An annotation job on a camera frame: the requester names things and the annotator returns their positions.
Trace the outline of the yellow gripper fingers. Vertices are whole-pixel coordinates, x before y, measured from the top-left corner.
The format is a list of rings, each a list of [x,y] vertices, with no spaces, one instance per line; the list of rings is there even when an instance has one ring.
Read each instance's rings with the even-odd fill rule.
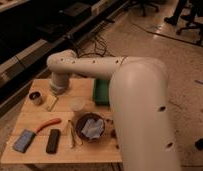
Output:
[[[47,111],[51,111],[53,107],[55,106],[56,102],[58,101],[58,98],[54,95],[48,95],[46,99],[46,105],[45,109]]]

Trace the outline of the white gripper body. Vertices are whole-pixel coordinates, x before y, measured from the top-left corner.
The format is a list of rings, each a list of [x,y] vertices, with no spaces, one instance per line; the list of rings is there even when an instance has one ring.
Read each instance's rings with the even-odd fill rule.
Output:
[[[55,95],[63,94],[69,85],[69,76],[60,74],[51,74],[50,90]]]

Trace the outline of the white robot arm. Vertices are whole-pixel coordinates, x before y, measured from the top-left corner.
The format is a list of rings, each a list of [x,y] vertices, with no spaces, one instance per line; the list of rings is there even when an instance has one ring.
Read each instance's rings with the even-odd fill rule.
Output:
[[[182,171],[167,107],[169,75],[154,57],[50,55],[50,90],[67,91],[72,73],[106,79],[124,171]]]

